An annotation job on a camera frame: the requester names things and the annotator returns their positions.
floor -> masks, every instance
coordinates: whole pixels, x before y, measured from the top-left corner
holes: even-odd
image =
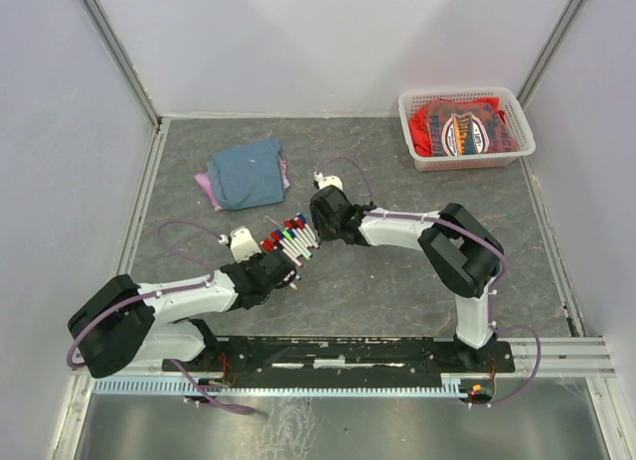
[[[195,183],[212,155],[262,138],[280,139],[291,188],[284,203],[215,212]],[[162,250],[156,228],[171,219],[199,222],[228,233],[247,226],[257,240],[297,212],[307,214],[315,192],[313,170],[338,155],[357,157],[367,170],[374,202],[396,211],[428,212],[449,202],[466,207],[504,246],[510,275],[498,287],[495,318],[502,327],[525,323],[542,337],[568,336],[557,288],[522,167],[419,173],[413,168],[398,119],[193,119],[171,121],[136,251],[136,282],[204,274]],[[360,174],[345,161],[326,173],[341,177],[353,202],[366,202]],[[204,232],[172,228],[178,247],[217,266],[231,254]],[[454,332],[454,299],[421,252],[329,242],[302,270],[300,290],[272,293],[249,311],[205,314],[216,334],[445,336]]]
[[[517,388],[519,380],[498,381],[502,393]],[[538,380],[492,409],[432,398],[236,401],[258,413],[197,409],[171,396],[94,395],[76,460],[609,459],[585,380]]]

folded clothing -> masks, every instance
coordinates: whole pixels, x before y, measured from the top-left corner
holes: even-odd
[[[208,162],[213,194],[226,210],[285,200],[280,141],[264,139],[217,152]]]
[[[499,110],[499,97],[471,101],[436,99],[408,122],[415,152],[422,157],[514,152],[517,141]]]
[[[287,190],[289,187],[291,187],[291,183],[289,182],[289,179],[287,178],[287,161],[286,160],[282,160],[282,159],[280,160],[280,168],[282,169],[283,185],[285,186],[285,190]],[[205,192],[205,194],[208,196],[208,199],[210,199],[210,203],[215,208],[215,211],[220,212],[225,210],[219,204],[217,197],[215,197],[215,193],[212,190],[212,184],[210,183],[210,177],[208,176],[208,173],[206,172],[205,174],[195,175],[195,180],[197,181],[201,189]]]

red cloth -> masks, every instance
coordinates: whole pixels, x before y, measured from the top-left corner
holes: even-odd
[[[499,97],[482,97],[475,100],[467,100],[461,102],[455,102],[454,104],[465,105],[472,103],[484,103],[490,104],[490,106],[497,111],[501,120],[506,123],[506,113],[503,110],[499,110]],[[415,153],[421,157],[431,157],[432,150],[430,146],[430,136],[428,134],[428,121],[426,118],[426,107],[428,104],[423,105],[417,110],[415,115],[408,121],[408,128],[410,130],[410,138],[413,141],[413,147]]]

blue cloth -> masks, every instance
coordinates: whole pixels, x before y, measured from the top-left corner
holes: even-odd
[[[264,139],[213,155],[208,177],[221,207],[240,210],[284,201],[279,152],[278,139]]]

pink cloth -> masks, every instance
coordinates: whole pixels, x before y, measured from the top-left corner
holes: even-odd
[[[282,181],[285,186],[285,190],[291,187],[291,183],[287,178],[287,161],[280,160],[280,167],[282,168]],[[199,187],[206,193],[216,212],[220,212],[225,210],[221,205],[219,205],[219,201],[217,201],[217,197],[215,197],[215,192],[212,189],[212,184],[210,183],[210,177],[208,177],[208,173],[205,174],[197,174],[195,175],[195,180],[199,184]]]

